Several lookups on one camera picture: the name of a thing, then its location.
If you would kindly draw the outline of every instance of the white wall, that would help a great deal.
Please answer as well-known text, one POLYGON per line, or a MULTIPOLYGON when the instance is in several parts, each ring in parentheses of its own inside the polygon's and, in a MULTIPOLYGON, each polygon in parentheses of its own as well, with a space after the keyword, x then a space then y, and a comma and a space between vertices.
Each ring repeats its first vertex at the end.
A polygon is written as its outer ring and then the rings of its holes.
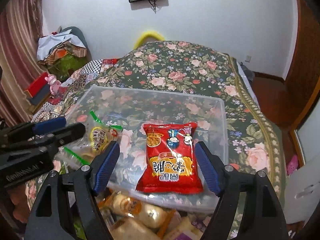
POLYGON ((287 57, 287 63, 284 67, 282 78, 285 80, 293 58, 294 50, 296 47, 297 41, 297 33, 298 33, 298 3, 297 0, 292 0, 292 36, 291 36, 291 45, 289 49, 289 54, 287 57))
POLYGON ((148 1, 43 0, 49 32, 60 25, 80 28, 93 59, 122 57, 142 32, 156 30, 167 40, 209 46, 250 69, 285 76, 291 63, 294 0, 161 0, 155 14, 148 1))

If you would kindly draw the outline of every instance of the black tool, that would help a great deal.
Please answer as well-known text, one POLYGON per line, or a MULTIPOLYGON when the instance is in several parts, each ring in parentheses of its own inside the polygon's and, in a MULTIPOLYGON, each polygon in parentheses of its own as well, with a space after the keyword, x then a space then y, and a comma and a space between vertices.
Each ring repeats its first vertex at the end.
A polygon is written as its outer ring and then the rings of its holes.
POLYGON ((78 239, 71 218, 68 191, 75 193, 87 240, 112 239, 93 196, 106 188, 119 154, 119 144, 111 142, 90 165, 63 175, 51 171, 32 207, 25 239, 78 239))
POLYGON ((44 135, 66 126, 66 119, 58 117, 45 122, 26 122, 14 127, 1 128, 0 145, 26 141, 36 135, 44 135))
MULTIPOLYGON (((96 202, 92 196, 97 195, 97 174, 101 176, 101 166, 109 155, 118 156, 117 143, 112 143, 105 152, 97 156, 92 164, 84 165, 79 170, 58 175, 50 172, 44 182, 29 217, 25 240, 67 240, 78 239, 72 226, 69 211, 68 191, 74 191, 79 216, 87 240, 112 240, 112 236, 102 220, 96 202)), ((286 223, 279 200, 273 187, 263 171, 255 175, 238 172, 230 165, 224 165, 220 158, 212 155, 203 142, 196 145, 195 152, 200 159, 208 159, 207 164, 215 170, 216 180, 207 181, 215 185, 219 203, 202 236, 202 240, 226 240, 230 232, 240 192, 247 192, 244 214, 238 236, 234 239, 285 240, 288 238, 286 223)), ((114 165, 108 165, 103 173, 111 174, 114 165)))
MULTIPOLYGON (((30 126, 24 126, 30 132, 30 126)), ((10 188, 26 182, 53 169, 52 159, 58 148, 80 139, 85 134, 85 126, 81 123, 69 125, 52 131, 31 141, 20 141, 3 144, 0 147, 0 187, 10 188)))

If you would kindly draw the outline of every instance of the ziploc bag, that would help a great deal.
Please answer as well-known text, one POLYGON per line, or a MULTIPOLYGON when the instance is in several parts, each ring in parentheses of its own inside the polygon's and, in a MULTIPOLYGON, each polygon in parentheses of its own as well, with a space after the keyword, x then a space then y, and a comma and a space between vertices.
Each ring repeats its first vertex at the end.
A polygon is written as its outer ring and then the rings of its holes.
POLYGON ((108 126, 90 111, 90 115, 82 120, 86 126, 86 134, 82 139, 68 144, 65 151, 75 157, 77 163, 90 164, 93 159, 107 148, 111 141, 116 141, 122 131, 120 125, 108 126))

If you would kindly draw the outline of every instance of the clothes pile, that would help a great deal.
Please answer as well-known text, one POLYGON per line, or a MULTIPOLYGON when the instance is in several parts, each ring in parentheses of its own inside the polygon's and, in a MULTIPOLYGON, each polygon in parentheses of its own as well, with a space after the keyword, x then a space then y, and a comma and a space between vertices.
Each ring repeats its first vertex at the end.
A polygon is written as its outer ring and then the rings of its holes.
POLYGON ((82 32, 69 27, 39 39, 37 59, 59 80, 66 80, 87 62, 87 43, 82 32))

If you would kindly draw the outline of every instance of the clear plastic box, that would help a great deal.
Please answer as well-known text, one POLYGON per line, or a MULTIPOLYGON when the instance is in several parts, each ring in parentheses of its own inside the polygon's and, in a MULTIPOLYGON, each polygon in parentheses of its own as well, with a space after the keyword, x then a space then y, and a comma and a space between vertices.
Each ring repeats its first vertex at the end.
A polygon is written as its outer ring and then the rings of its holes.
POLYGON ((204 185, 201 194, 145 194, 135 188, 146 168, 146 135, 142 128, 145 123, 198 122, 194 141, 204 141, 213 154, 218 155, 223 163, 228 163, 228 135, 222 99, 93 85, 68 113, 67 123, 77 122, 81 115, 90 117, 91 110, 105 124, 122 125, 124 128, 119 139, 121 153, 108 183, 109 188, 158 206, 187 212, 214 211, 218 198, 208 190, 199 167, 199 177, 204 185))

